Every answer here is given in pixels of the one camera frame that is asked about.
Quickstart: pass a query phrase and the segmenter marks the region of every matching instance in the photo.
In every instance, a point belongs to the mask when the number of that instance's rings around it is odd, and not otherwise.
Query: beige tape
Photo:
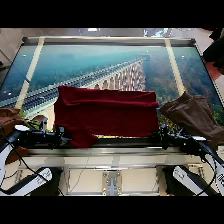
[[[32,77],[33,77],[33,73],[35,71],[35,68],[37,66],[37,62],[38,62],[38,59],[39,59],[39,56],[40,56],[40,52],[43,48],[43,45],[44,45],[44,37],[40,37],[39,38],[39,42],[38,42],[38,45],[34,51],[34,54],[33,54],[33,59],[31,61],[31,64],[30,64],[30,67],[28,69],[28,72],[26,74],[26,78],[31,81]],[[22,108],[22,105],[23,105],[23,102],[24,102],[24,99],[26,97],[26,94],[28,92],[28,89],[29,89],[29,83],[24,80],[24,83],[23,83],[23,86],[21,88],[21,91],[20,91],[20,94],[19,94],[19,97],[18,97],[18,100],[16,102],[16,106],[15,108],[17,109],[21,109]]]
[[[178,69],[178,66],[177,66],[177,62],[176,62],[176,59],[175,59],[175,56],[174,56],[174,53],[173,53],[173,49],[171,47],[170,40],[165,39],[165,44],[166,44],[166,49],[168,51],[168,55],[169,55],[169,58],[170,58],[170,64],[171,64],[171,67],[173,69],[173,74],[174,74],[174,77],[175,77],[175,80],[176,80],[178,93],[181,96],[184,93],[185,88],[184,88],[184,84],[183,84],[182,79],[181,79],[181,75],[180,75],[180,72],[179,72],[179,69]]]

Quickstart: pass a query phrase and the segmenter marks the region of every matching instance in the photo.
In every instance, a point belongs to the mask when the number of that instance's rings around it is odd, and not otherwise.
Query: red cloth
[[[155,92],[59,87],[55,127],[63,126],[75,147],[94,144],[94,135],[147,137],[158,130]]]

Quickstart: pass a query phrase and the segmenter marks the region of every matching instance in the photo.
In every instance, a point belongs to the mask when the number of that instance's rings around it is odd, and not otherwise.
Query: bridge image
[[[124,91],[145,91],[145,76],[142,64],[144,57],[116,64],[95,72],[90,72],[54,85],[29,92],[23,102],[26,118],[38,114],[48,117],[48,126],[53,127],[53,105],[58,97],[58,86],[67,85],[94,89],[117,89]],[[18,97],[0,102],[0,107],[15,107]]]

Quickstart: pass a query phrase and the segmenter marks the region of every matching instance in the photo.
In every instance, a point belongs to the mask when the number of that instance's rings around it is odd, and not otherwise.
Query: folded cloth
[[[13,131],[15,125],[18,125],[18,124],[25,125],[25,126],[28,125],[26,121],[22,117],[20,117],[19,109],[0,108],[0,129],[1,129],[0,140],[4,139],[4,137],[9,135]],[[29,154],[29,150],[22,147],[17,147],[16,150],[22,157]],[[16,154],[16,152],[12,151],[6,160],[6,164],[15,162],[18,159],[19,157]]]
[[[158,130],[155,92],[59,87],[55,127],[63,126],[75,147],[90,147],[95,135],[147,137]]]
[[[203,96],[184,92],[178,99],[165,103],[160,112],[190,134],[205,137],[213,147],[224,140],[224,129],[216,124],[211,105]]]

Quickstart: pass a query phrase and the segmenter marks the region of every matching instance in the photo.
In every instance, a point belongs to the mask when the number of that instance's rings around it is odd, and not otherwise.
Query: brown cloth
[[[213,148],[223,144],[224,129],[216,124],[211,105],[205,97],[184,92],[178,99],[165,103],[160,112],[190,134],[206,138]]]
[[[0,108],[0,141],[4,138],[4,136],[9,135],[10,132],[13,131],[15,125],[19,124],[27,126],[26,121],[19,115],[19,109]],[[16,150],[22,157],[29,153],[29,150],[22,147],[18,147]],[[18,155],[12,151],[7,158],[6,164],[15,162],[18,159]]]

